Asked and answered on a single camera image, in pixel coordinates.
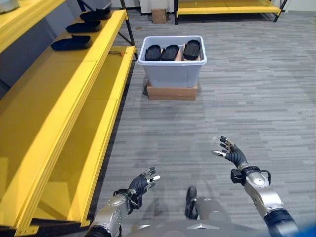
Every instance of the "gray carpet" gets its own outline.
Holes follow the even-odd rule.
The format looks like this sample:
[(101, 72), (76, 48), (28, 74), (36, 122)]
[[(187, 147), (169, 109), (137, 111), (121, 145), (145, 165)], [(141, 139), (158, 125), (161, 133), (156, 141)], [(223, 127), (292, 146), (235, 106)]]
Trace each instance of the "gray carpet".
[(256, 14), (186, 18), (178, 26), (173, 16), (167, 24), (136, 10), (129, 17), (138, 51), (146, 36), (201, 35), (208, 62), (193, 102), (148, 100), (145, 72), (135, 64), (97, 208), (155, 166), (161, 180), (124, 220), (124, 234), (144, 219), (184, 219), (189, 185), (218, 200), (233, 222), (265, 229), (243, 187), (230, 181), (233, 165), (210, 153), (225, 135), (271, 172), (299, 224), (315, 221), (315, 13), (284, 13), (277, 23)]

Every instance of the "storage bin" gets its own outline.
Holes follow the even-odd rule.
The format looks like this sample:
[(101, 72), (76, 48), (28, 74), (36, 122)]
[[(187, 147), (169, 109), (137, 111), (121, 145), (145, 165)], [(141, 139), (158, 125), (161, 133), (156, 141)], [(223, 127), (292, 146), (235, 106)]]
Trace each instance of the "storage bin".
[[(161, 49), (176, 44), (183, 52), (183, 44), (198, 40), (201, 44), (200, 61), (145, 61), (146, 49), (160, 45)], [(204, 41), (201, 36), (148, 36), (144, 39), (138, 64), (144, 67), (153, 87), (195, 87), (202, 65), (207, 62)]]

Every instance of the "cardboard box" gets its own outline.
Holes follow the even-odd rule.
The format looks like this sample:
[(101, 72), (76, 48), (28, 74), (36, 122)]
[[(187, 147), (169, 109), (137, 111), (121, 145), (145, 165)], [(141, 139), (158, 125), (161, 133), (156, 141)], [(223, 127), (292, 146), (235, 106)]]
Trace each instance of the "cardboard box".
[(152, 22), (166, 23), (167, 22), (167, 11), (166, 9), (152, 9)]
[(152, 87), (147, 84), (150, 100), (195, 100), (198, 85), (195, 87)]

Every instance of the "yellow shelving unit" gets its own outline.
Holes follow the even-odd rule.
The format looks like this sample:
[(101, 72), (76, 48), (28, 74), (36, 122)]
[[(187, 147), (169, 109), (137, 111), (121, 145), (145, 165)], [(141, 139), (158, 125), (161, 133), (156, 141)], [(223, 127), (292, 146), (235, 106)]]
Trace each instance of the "yellow shelving unit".
[(65, 0), (19, 0), (20, 7), (0, 14), (0, 53)]
[(274, 13), (278, 17), (286, 1), (277, 7), (270, 0), (175, 0), (175, 23), (179, 15), (192, 14)]
[(34, 214), (89, 225), (87, 215), (135, 47), (109, 55), (63, 147)]
[[(126, 10), (113, 11), (101, 31), (89, 33), (89, 49), (47, 48), (0, 101), (0, 226), (16, 229), (15, 236), (35, 234), (33, 218), (89, 225), (95, 183), (136, 50), (116, 48), (126, 54), (108, 56), (127, 19)], [(67, 37), (63, 32), (56, 40)], [(96, 88), (102, 83), (108, 93)], [(95, 98), (99, 92), (102, 98)]]

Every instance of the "robotic arm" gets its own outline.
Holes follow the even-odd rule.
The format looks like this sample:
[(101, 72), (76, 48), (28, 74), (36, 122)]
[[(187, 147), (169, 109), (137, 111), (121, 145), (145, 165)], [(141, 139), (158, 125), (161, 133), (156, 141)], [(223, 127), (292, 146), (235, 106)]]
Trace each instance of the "robotic arm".
[(296, 223), (284, 208), (279, 195), (270, 186), (271, 175), (267, 170), (249, 165), (243, 152), (226, 137), (221, 137), (220, 145), (225, 150), (212, 151), (216, 156), (223, 157), (236, 166), (231, 170), (233, 183), (241, 183), (253, 200), (256, 209), (265, 220), (271, 236), (288, 236), (298, 232)]
[(155, 168), (149, 168), (136, 177), (128, 189), (119, 189), (108, 200), (107, 205), (98, 211), (85, 237), (114, 237), (120, 230), (121, 219), (142, 206), (142, 196), (156, 185), (160, 179)]

